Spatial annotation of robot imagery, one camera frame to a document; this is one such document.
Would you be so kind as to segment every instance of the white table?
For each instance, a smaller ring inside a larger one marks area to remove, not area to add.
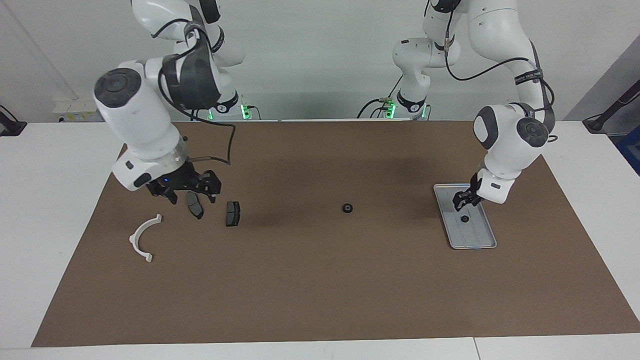
[[[554,133],[544,157],[640,316],[640,177],[579,122]],[[31,349],[121,146],[105,124],[0,138],[0,359],[640,359],[640,334]]]

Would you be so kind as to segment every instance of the wall outlet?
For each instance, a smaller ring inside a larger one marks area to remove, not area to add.
[[[53,109],[56,122],[103,122],[93,100],[56,101]]]

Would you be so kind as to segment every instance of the white wall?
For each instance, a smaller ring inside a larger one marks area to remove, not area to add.
[[[83,97],[90,96],[102,73],[121,61],[162,56],[172,47],[149,37],[126,0],[0,1],[9,5]],[[366,101],[387,95],[399,76],[391,50],[402,38],[422,35],[425,5],[424,0],[403,1],[401,6],[382,0],[218,2],[220,24],[247,50],[245,63],[230,70],[237,87],[264,117],[272,119],[354,117]],[[640,3],[633,0],[519,3],[523,27],[536,43],[545,75],[558,94],[559,119],[640,33]],[[457,74],[469,75],[492,65],[472,52],[466,29],[456,38],[464,52],[454,67]],[[15,112],[28,114],[28,120],[46,119],[56,92],[33,89],[33,84],[45,81],[31,72],[32,66],[22,64],[18,71],[4,66],[6,49],[15,46],[6,36],[0,38],[0,100]],[[13,62],[19,59],[13,55]],[[20,74],[23,84],[4,81],[7,72]],[[431,75],[429,101],[435,119],[472,119],[486,104],[515,99],[506,69],[467,83],[455,82],[446,70],[433,70]],[[18,99],[5,99],[10,88]]]

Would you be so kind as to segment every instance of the green indicator light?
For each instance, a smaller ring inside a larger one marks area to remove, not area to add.
[[[391,108],[387,110],[387,119],[392,119],[396,115],[396,104],[390,103]]]
[[[246,108],[245,105],[241,104],[240,105],[241,109],[242,109],[242,116],[245,120],[249,119],[251,117],[251,112],[249,111],[249,109]]]

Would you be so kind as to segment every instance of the black strap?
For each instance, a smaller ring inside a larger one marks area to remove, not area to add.
[[[536,46],[533,44],[533,42],[530,42],[530,43],[531,43],[531,49],[533,49],[533,57],[536,60],[536,66],[540,68],[540,59],[538,58],[538,51],[536,50]],[[542,81],[540,81],[540,87],[542,88],[543,104],[547,106],[549,105],[549,98],[547,96],[547,90],[545,89],[545,85],[542,83]],[[553,129],[555,128],[556,113],[554,112],[553,108],[545,110],[544,124],[549,130],[549,132],[553,131]]]
[[[200,0],[200,7],[207,24],[213,24],[220,20],[220,11],[216,0]]]
[[[220,28],[220,36],[218,37],[218,41],[213,46],[211,46],[211,53],[212,54],[217,53],[218,50],[220,50],[220,48],[222,47],[222,44],[225,43],[225,31],[222,30],[221,27],[219,27],[219,28]]]
[[[236,94],[233,96],[233,98],[231,98],[231,100],[225,101],[225,102],[219,102],[218,104],[216,104],[216,109],[218,110],[219,113],[226,114],[231,110],[231,108],[233,108],[238,103],[238,100],[240,100],[240,95],[238,95],[238,92],[236,92]]]
[[[495,117],[495,111],[491,106],[485,106],[480,110],[478,116],[482,118],[484,122],[484,128],[486,129],[486,139],[484,141],[478,139],[485,150],[489,150],[493,147],[496,141],[498,141],[499,129],[498,120]]]
[[[524,111],[524,116],[532,117],[533,108],[531,107],[531,105],[527,104],[526,102],[510,102],[509,105],[515,105],[520,107]]]
[[[193,21],[204,26],[204,21],[202,20],[202,16],[200,15],[198,8],[193,5],[189,5],[189,9],[191,10],[191,18]]]
[[[532,81],[532,80],[540,80],[544,78],[544,75],[542,74],[542,70],[541,69],[536,69],[536,70],[532,70],[529,72],[525,72],[524,74],[517,76],[514,80],[516,82],[516,86],[520,85],[520,84],[524,84],[527,81]]]
[[[182,99],[182,93],[180,92],[180,83],[178,82],[178,72],[176,69],[176,62],[174,58],[177,55],[165,56],[162,60],[162,73],[164,74],[164,80],[166,81],[166,87],[169,89],[169,96],[171,100],[182,107],[184,107],[184,101]]]
[[[460,1],[461,0],[440,0],[438,6],[435,6],[433,3],[431,3],[431,6],[439,13],[450,13],[460,5]]]
[[[419,102],[413,102],[413,101],[407,100],[402,96],[402,89],[398,91],[397,99],[398,99],[398,103],[404,106],[407,110],[409,110],[410,113],[417,113],[418,111],[420,111],[420,109],[424,105],[424,102],[427,100],[426,97],[424,98],[424,100]]]

